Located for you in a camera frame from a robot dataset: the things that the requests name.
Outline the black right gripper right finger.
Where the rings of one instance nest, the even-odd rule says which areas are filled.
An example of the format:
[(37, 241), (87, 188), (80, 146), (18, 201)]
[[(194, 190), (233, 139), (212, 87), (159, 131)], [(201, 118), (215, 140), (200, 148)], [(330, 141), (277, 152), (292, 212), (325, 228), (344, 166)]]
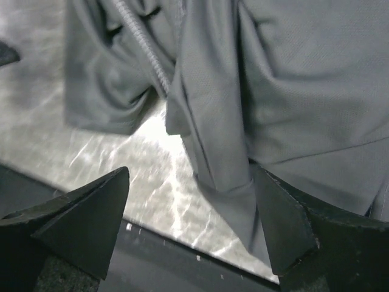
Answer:
[(254, 182), (281, 291), (388, 291), (388, 223), (314, 198), (258, 165)]

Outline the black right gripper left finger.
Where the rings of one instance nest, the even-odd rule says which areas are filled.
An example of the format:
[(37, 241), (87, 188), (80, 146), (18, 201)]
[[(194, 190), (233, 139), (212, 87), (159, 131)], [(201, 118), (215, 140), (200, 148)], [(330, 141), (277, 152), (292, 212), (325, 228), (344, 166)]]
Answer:
[(1, 290), (97, 291), (128, 190), (126, 167), (68, 193), (1, 167)]

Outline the grey t-shirt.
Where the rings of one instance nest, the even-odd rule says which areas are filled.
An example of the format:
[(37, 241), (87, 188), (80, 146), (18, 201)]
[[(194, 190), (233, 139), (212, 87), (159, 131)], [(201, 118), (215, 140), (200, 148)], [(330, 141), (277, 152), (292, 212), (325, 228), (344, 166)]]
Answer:
[(197, 185), (267, 262), (260, 165), (388, 220), (387, 1), (69, 1), (65, 119), (130, 135), (154, 94)]

